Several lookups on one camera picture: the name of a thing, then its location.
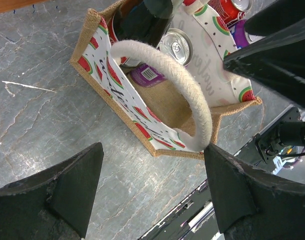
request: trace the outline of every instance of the soda can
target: soda can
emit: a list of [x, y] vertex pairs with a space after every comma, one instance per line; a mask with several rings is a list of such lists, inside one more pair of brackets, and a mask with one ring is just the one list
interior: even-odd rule
[[[187, 66], [193, 54], [192, 43], [187, 34], [179, 29], [170, 28], [162, 37], [158, 49], [173, 57], [178, 63]], [[153, 67], [142, 64], [130, 72], [132, 80], [142, 87], [152, 87], [166, 80], [165, 76]]]
[[252, 6], [252, 0], [210, 0], [208, 5], [217, 11], [229, 27], [243, 19]]
[[255, 41], [260, 40], [261, 36], [250, 35], [244, 30], [246, 20], [240, 20], [233, 26], [229, 27], [229, 31], [236, 43], [238, 49], [244, 48]]

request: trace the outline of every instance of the gray floor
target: gray floor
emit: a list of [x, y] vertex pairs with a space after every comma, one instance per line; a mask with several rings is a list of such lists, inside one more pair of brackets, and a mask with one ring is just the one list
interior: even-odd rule
[[[255, 0], [253, 11], [270, 1]], [[90, 240], [138, 238], [206, 178], [202, 161], [151, 157], [69, 65], [87, 8], [112, 2], [57, 0], [0, 14], [0, 187], [102, 142]], [[288, 105], [253, 88], [264, 104], [222, 121], [218, 145], [230, 153]]]

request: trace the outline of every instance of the stone table surface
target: stone table surface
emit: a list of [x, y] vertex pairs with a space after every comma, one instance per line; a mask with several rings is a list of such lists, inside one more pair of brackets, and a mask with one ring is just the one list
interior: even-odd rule
[[[87, 8], [102, 10], [113, 2], [52, 0], [0, 14], [0, 187], [102, 142], [105, 157], [87, 239], [131, 240], [206, 173], [199, 160], [150, 156], [69, 65]], [[254, 0], [253, 12], [269, 2]], [[257, 84], [253, 88], [263, 105], [222, 120], [218, 145], [230, 153], [289, 105]]]

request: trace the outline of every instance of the dark glass bottle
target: dark glass bottle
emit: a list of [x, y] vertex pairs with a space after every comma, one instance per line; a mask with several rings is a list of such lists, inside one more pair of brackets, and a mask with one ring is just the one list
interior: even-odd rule
[[[111, 44], [130, 39], [156, 48], [182, 2], [183, 0], [125, 1], [108, 23]], [[136, 68], [139, 64], [137, 59], [121, 59], [121, 66], [125, 68]]]

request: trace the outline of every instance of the wooden board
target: wooden board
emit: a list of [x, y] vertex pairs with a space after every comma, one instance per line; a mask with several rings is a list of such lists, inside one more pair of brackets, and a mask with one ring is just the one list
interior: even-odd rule
[[28, 5], [44, 2], [46, 0], [0, 0], [0, 13], [13, 11]]

